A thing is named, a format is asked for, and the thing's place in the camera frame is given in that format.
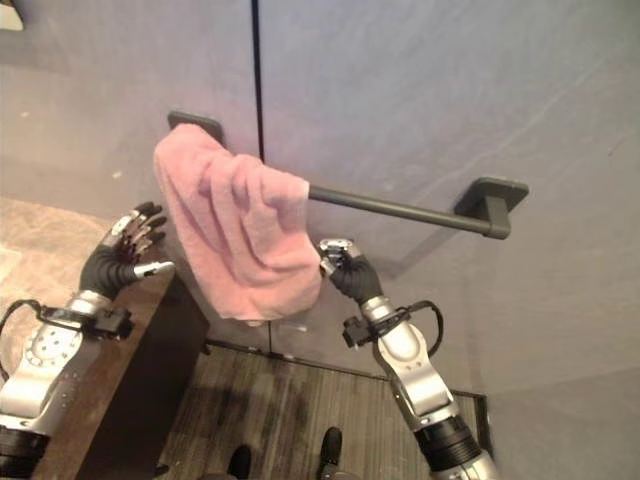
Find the robotic hand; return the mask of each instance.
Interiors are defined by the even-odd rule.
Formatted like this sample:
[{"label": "robotic hand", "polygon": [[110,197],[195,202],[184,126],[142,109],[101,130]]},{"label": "robotic hand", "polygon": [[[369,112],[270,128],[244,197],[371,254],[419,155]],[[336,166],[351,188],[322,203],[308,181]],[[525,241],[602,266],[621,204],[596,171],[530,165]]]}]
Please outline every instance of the robotic hand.
[{"label": "robotic hand", "polygon": [[347,345],[373,343],[374,357],[389,377],[396,403],[429,463],[432,477],[497,480],[491,457],[474,440],[451,392],[431,365],[424,336],[408,321],[410,312],[429,306],[441,322],[437,307],[419,302],[395,309],[384,296],[375,269],[350,240],[322,240],[319,249],[325,275],[358,303],[364,317],[344,322]]},{"label": "robotic hand", "polygon": [[78,292],[64,308],[19,300],[7,310],[0,333],[6,319],[23,305],[35,310],[42,325],[26,341],[13,375],[0,369],[6,380],[0,390],[0,476],[31,476],[83,374],[97,358],[100,340],[124,339],[131,333],[130,312],[111,309],[120,290],[174,268],[171,262],[139,263],[164,237],[157,230],[166,222],[161,211],[146,202],[116,222],[87,259]]}]

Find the pink towel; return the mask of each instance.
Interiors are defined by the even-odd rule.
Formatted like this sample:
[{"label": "pink towel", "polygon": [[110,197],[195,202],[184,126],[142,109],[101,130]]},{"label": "pink towel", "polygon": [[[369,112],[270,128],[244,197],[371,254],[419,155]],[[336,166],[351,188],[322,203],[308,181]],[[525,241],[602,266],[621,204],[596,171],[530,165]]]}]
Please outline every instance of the pink towel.
[{"label": "pink towel", "polygon": [[234,156],[186,124],[158,144],[155,170],[189,264],[222,317],[274,320],[314,304],[321,275],[306,232],[308,182]]}]

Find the wall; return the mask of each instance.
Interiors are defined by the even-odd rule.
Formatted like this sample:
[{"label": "wall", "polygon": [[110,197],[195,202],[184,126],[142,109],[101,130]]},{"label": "wall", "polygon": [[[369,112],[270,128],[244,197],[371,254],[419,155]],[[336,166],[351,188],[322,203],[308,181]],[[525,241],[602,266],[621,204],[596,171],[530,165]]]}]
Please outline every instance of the wall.
[{"label": "wall", "polygon": [[[172,109],[217,118],[230,148],[257,154],[249,1],[16,2],[0,31],[0,193],[117,219],[161,201],[153,148]],[[165,242],[199,304],[174,232]],[[267,331],[212,335],[267,348]]]},{"label": "wall", "polygon": [[[267,163],[437,209],[479,176],[530,185],[503,242],[318,204],[311,234],[355,238],[398,304],[443,308],[434,363],[490,395],[505,478],[632,478],[640,5],[270,0],[262,27]],[[274,345],[376,370],[342,345],[353,312],[329,289]]]},{"label": "wall", "polygon": [[[443,308],[434,363],[451,387],[490,395],[505,478],[632,478],[640,5],[260,5],[267,163],[436,209],[481,175],[532,189],[504,242],[316,203],[312,237],[355,238],[396,303]],[[248,1],[18,6],[27,30],[0,32],[3,195],[110,218],[158,199],[151,152],[176,107],[257,153]],[[214,336],[268,346],[193,292]],[[342,343],[353,313],[325,288],[274,327],[274,348],[379,372]],[[428,315],[416,323],[433,338]]]}]

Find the wooden floor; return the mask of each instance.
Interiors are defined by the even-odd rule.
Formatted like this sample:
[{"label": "wooden floor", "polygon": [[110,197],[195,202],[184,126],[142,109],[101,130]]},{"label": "wooden floor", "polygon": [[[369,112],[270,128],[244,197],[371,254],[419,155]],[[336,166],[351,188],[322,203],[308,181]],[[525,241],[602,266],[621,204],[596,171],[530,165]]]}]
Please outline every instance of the wooden floor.
[{"label": "wooden floor", "polygon": [[[461,400],[473,429],[473,401]],[[345,470],[366,480],[429,478],[386,382],[221,347],[198,362],[162,454],[170,471],[161,478],[223,472],[246,443],[251,478],[313,479],[332,425],[343,432]]]}]

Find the black shoe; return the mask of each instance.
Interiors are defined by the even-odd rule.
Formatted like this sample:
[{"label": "black shoe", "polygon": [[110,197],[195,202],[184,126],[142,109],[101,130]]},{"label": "black shoe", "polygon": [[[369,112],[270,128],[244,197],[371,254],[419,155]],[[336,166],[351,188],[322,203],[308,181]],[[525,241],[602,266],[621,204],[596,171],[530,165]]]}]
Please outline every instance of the black shoe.
[{"label": "black shoe", "polygon": [[251,449],[248,445],[240,445],[236,448],[231,460],[227,473],[233,475],[238,480],[246,480],[251,472]]},{"label": "black shoe", "polygon": [[338,427],[331,427],[324,434],[322,439],[322,450],[320,450],[320,465],[338,465],[340,454],[342,453],[342,432]]}]

